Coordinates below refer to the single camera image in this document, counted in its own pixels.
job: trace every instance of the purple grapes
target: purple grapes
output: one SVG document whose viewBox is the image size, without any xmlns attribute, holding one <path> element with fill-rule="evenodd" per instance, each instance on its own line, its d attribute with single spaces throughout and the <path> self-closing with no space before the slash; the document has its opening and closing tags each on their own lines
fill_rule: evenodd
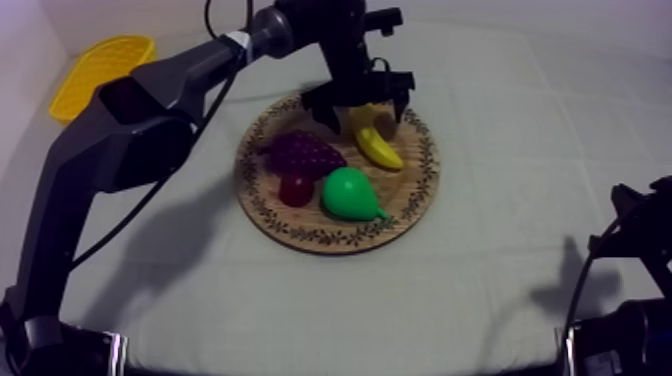
<svg viewBox="0 0 672 376">
<path fill-rule="evenodd" d="M 268 154 L 267 166 L 276 174 L 298 174 L 313 180 L 348 165 L 338 150 L 314 133 L 300 129 L 276 136 L 258 153 Z"/>
</svg>

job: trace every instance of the plastic fruit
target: plastic fruit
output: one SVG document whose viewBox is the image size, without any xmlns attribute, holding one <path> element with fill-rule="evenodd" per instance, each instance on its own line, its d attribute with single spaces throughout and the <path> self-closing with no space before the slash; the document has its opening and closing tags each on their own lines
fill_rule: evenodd
<svg viewBox="0 0 672 376">
<path fill-rule="evenodd" d="M 312 179 L 289 174 L 280 181 L 280 201 L 285 205 L 300 208 L 305 206 L 313 198 L 315 184 Z"/>
<path fill-rule="evenodd" d="M 376 217 L 388 217 L 378 205 L 369 179 L 352 167 L 339 168 L 327 177 L 322 203 L 329 212 L 342 219 L 371 221 Z"/>
<path fill-rule="evenodd" d="M 314 133 L 293 130 L 276 136 L 259 154 L 268 154 L 268 167 L 278 175 L 298 174 L 321 179 L 348 163 L 341 153 Z"/>
<path fill-rule="evenodd" d="M 350 109 L 355 139 L 361 151 L 372 162 L 390 170 L 401 170 L 404 162 L 375 127 L 375 119 L 379 113 L 380 111 L 371 104 Z"/>
</svg>

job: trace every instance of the yellow basket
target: yellow basket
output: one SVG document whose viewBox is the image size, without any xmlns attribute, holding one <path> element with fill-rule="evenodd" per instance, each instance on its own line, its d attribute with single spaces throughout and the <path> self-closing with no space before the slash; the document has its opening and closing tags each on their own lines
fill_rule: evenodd
<svg viewBox="0 0 672 376">
<path fill-rule="evenodd" d="M 79 57 L 58 89 L 49 115 L 68 125 L 89 104 L 96 87 L 154 60 L 156 45 L 150 37 L 120 35 L 95 44 Z"/>
</svg>

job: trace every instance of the decorative leaf border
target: decorative leaf border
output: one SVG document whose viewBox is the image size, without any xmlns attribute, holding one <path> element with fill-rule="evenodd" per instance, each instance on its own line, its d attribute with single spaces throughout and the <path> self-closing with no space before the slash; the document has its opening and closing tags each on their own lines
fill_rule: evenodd
<svg viewBox="0 0 672 376">
<path fill-rule="evenodd" d="M 243 145 L 242 157 L 238 161 L 243 179 L 243 192 L 251 197 L 253 211 L 262 218 L 262 224 L 268 231 L 284 234 L 293 240 L 314 242 L 320 245 L 339 245 L 358 247 L 367 238 L 373 239 L 387 230 L 392 230 L 401 221 L 410 222 L 418 214 L 421 205 L 430 197 L 430 182 L 438 177 L 435 169 L 438 160 L 432 151 L 432 141 L 427 125 L 411 109 L 406 109 L 403 120 L 415 128 L 420 142 L 420 169 L 422 178 L 416 181 L 416 190 L 408 197 L 407 205 L 401 209 L 401 217 L 390 216 L 387 219 L 376 220 L 356 226 L 352 231 L 325 231 L 324 229 L 308 230 L 303 226 L 292 227 L 278 217 L 273 209 L 269 208 L 266 199 L 261 197 L 258 187 L 259 168 L 255 159 L 256 149 L 264 138 L 264 131 L 272 118 L 277 118 L 291 111 L 302 110 L 301 99 L 291 96 L 271 106 L 255 123 L 248 139 Z"/>
</svg>

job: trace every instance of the white tablecloth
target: white tablecloth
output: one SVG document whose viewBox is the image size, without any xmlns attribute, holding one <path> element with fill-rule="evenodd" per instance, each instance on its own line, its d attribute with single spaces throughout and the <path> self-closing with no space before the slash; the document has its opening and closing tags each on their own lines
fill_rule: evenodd
<svg viewBox="0 0 672 376">
<path fill-rule="evenodd" d="M 159 48 L 169 56 L 202 40 Z M 439 193 L 416 227 L 375 252 L 320 258 L 247 220 L 231 181 L 243 132 L 277 99 L 328 78 L 316 47 L 263 59 L 155 201 L 73 273 L 63 319 L 128 335 L 136 365 L 199 374 L 452 375 L 552 360 L 588 236 L 614 216 L 610 187 L 646 189 L 670 172 L 672 69 L 453 24 L 409 24 L 369 45 L 414 71 L 411 106 L 441 155 Z M 2 286 L 14 282 L 59 130 L 36 115 L 0 184 Z M 80 252 L 146 191 L 99 195 Z M 657 294 L 636 261 L 600 261 L 580 312 Z"/>
</svg>

